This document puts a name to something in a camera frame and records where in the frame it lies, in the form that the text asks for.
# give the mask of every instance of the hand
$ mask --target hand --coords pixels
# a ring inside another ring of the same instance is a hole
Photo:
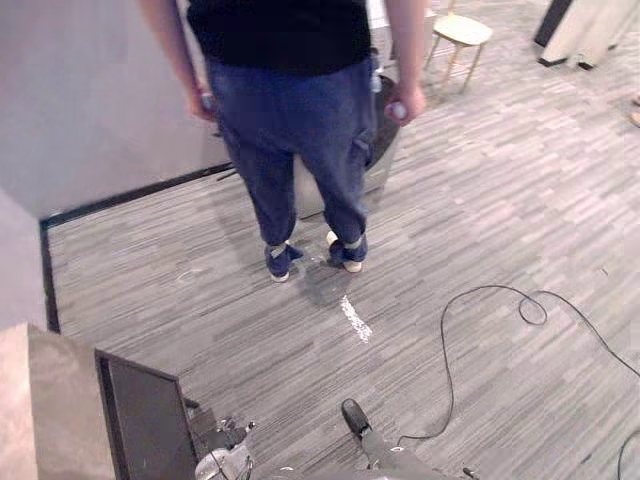
[[[210,95],[212,105],[205,105],[202,98],[203,95]],[[213,108],[215,105],[215,98],[207,89],[199,88],[192,92],[188,97],[188,104],[189,111],[196,117],[206,120],[207,122],[216,123],[218,121],[215,108]]]
[[[398,118],[394,115],[391,105],[395,102],[400,102],[406,109],[406,115],[403,118]],[[404,127],[424,112],[426,107],[427,101],[424,98],[424,93],[422,93],[420,89],[420,85],[416,84],[407,88],[399,83],[395,86],[394,92],[391,94],[387,106],[384,109],[384,113],[398,125]]]

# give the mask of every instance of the black stand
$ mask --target black stand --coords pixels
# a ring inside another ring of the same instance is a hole
[[[200,404],[195,400],[191,400],[190,398],[184,399],[184,406],[191,410],[197,410],[198,408],[200,408]]]

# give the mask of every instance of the trash can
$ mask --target trash can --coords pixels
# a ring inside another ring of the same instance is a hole
[[[377,132],[373,141],[373,155],[366,165],[365,193],[380,188],[386,183],[400,141],[400,127],[384,114],[384,107],[391,96],[395,83],[384,76],[381,76],[380,80],[382,81],[382,89],[375,97]],[[300,157],[296,157],[294,160],[293,173],[298,217],[307,218],[324,211],[324,202],[316,181]]]

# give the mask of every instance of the black t-shirt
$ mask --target black t-shirt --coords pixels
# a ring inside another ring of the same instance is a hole
[[[325,75],[371,47],[366,0],[191,0],[187,18],[203,54],[229,65]]]

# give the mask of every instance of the blue jeans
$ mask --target blue jeans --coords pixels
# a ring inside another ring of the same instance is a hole
[[[290,247],[282,258],[269,255],[295,226],[294,154],[315,177],[325,219],[339,238],[332,257],[366,256],[362,192],[375,133],[371,68],[367,59],[330,75],[302,77],[207,61],[220,131],[253,201],[275,275],[286,273],[297,256]]]

